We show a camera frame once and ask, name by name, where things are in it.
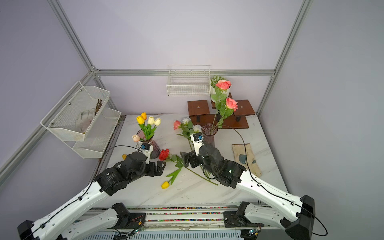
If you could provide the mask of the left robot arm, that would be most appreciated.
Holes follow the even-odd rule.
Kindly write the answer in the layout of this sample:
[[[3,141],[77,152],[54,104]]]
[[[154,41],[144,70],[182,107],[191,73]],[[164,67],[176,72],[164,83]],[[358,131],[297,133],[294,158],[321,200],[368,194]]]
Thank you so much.
[[[130,213],[124,204],[114,204],[104,213],[85,221],[76,220],[96,204],[113,196],[142,177],[159,177],[166,163],[151,162],[146,154],[133,152],[125,160],[104,169],[80,193],[47,216],[26,220],[18,226],[22,240],[80,240],[115,226],[128,226]]]

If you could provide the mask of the yellow tulip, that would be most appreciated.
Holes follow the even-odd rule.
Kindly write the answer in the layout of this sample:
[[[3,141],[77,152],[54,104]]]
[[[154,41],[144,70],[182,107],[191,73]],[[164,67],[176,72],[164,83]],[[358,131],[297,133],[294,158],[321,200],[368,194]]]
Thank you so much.
[[[146,126],[146,120],[142,116],[137,116],[137,122],[139,124],[139,127],[141,128],[144,138],[147,140],[148,139],[148,129]]]
[[[182,170],[182,168],[178,168],[174,172],[172,172],[169,175],[167,175],[167,178],[170,178],[170,179],[168,181],[164,182],[161,185],[161,188],[162,189],[167,189],[168,187],[170,187],[173,184],[173,182],[175,181],[175,179],[177,178],[177,176],[178,176],[178,174],[180,173],[181,170]]]

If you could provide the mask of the cream white tulip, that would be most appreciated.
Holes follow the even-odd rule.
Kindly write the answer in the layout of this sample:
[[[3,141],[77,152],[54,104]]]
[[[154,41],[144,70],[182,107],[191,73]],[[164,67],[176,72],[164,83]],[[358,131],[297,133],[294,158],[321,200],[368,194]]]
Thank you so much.
[[[155,124],[155,118],[153,116],[150,116],[148,119],[148,125],[154,125]]]

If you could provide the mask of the red rose flower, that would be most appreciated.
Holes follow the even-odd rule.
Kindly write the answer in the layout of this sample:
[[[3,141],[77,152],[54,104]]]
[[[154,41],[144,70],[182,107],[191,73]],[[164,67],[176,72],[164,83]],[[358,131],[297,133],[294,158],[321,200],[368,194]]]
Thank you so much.
[[[178,168],[182,168],[185,169],[185,170],[188,170],[190,171],[191,173],[193,173],[194,175],[198,176],[199,178],[217,186],[218,184],[214,183],[212,180],[208,179],[207,177],[202,177],[201,175],[199,175],[198,173],[194,172],[193,170],[189,169],[188,167],[184,167],[183,163],[182,163],[182,159],[180,156],[178,155],[173,155],[170,153],[169,149],[165,149],[165,150],[161,150],[161,153],[159,155],[159,160],[161,161],[164,161],[164,162],[172,162],[175,164],[175,167],[176,167],[176,170]]]

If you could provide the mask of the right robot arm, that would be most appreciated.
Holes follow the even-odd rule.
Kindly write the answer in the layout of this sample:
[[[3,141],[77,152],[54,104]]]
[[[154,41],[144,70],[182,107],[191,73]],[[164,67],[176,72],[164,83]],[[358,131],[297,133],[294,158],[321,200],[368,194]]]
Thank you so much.
[[[310,240],[315,221],[315,200],[284,192],[256,177],[241,164],[226,160],[211,144],[201,145],[198,151],[182,152],[185,166],[202,166],[220,184],[246,192],[267,204],[258,207],[244,203],[238,208],[242,218],[252,224],[265,224],[283,229],[294,240]]]

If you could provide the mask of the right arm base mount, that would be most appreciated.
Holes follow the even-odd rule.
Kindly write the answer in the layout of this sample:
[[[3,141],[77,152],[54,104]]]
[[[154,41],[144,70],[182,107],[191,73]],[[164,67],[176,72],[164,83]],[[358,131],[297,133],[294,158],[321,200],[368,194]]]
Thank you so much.
[[[264,227],[261,223],[251,223],[245,217],[246,207],[250,205],[249,202],[241,202],[237,211],[235,212],[223,212],[224,224],[226,228],[250,228],[250,227]]]

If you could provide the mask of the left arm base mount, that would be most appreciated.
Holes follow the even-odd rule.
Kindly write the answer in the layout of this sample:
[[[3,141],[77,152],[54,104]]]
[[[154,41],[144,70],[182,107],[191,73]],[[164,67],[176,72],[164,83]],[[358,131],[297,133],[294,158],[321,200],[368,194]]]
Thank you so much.
[[[112,206],[116,212],[118,221],[113,226],[114,229],[139,229],[144,226],[146,213],[132,213],[123,203],[116,203]]]

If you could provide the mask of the pale pink tulip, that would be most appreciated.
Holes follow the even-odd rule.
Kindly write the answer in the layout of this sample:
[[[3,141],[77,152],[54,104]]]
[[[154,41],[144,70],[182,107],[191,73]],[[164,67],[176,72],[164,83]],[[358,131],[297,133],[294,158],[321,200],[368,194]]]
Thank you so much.
[[[140,142],[140,141],[141,141],[141,138],[140,138],[140,136],[139,136],[139,135],[133,135],[133,136],[132,136],[132,138],[133,138],[133,141],[134,141],[135,143],[137,143],[137,142]]]

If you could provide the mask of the orange tulip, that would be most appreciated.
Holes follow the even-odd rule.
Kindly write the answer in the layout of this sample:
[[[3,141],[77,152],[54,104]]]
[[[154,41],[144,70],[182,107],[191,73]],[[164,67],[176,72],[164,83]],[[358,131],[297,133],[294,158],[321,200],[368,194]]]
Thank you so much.
[[[142,117],[144,120],[146,120],[146,119],[147,119],[147,113],[145,113],[145,112],[142,113],[142,114],[141,114],[141,117]]]

